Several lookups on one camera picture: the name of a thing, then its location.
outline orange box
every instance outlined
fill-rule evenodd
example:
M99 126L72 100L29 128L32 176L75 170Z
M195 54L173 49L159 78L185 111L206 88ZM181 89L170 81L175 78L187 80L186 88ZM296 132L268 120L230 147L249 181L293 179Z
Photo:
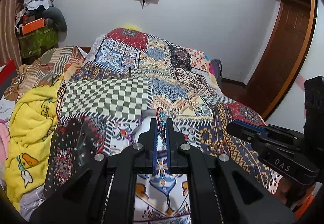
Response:
M44 27L44 18L37 19L31 23L28 23L22 27L22 34L27 34L31 31Z

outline red patterned patch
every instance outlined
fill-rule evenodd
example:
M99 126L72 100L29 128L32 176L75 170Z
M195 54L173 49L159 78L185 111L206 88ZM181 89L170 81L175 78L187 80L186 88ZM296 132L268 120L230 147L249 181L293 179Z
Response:
M111 38L116 41L123 42L142 51L146 50L146 33L124 28L116 28L115 30L109 32L106 35L106 38Z
M253 111L249 107L246 107L242 103L236 102L226 105L231 109L234 120L242 120L257 126L265 125L260 116L255 111Z

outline yellow plush object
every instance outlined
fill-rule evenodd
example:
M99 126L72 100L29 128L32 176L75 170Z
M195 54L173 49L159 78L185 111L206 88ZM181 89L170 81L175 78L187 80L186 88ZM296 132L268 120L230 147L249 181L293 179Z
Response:
M133 24L127 24L127 25L123 26L123 28L141 32L141 30L136 25L133 25Z
M10 119L4 179L7 196L18 211L22 195L45 182L51 138L57 124L57 90L62 78L52 87L29 90L16 103Z

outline baseboard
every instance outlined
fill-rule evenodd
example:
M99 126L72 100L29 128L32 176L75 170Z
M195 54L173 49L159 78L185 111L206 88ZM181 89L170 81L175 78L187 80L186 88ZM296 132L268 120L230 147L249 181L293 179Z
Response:
M241 86L243 88L246 87L246 85L243 82L236 81L236 80L230 80L230 79L222 78L222 82L235 84L235 85Z

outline wooden floor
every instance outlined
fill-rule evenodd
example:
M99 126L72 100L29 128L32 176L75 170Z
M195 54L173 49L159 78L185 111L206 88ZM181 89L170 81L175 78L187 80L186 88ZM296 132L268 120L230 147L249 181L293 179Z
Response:
M222 81L222 92L225 96L243 103L251 109L255 109L253 104L255 101L243 86Z

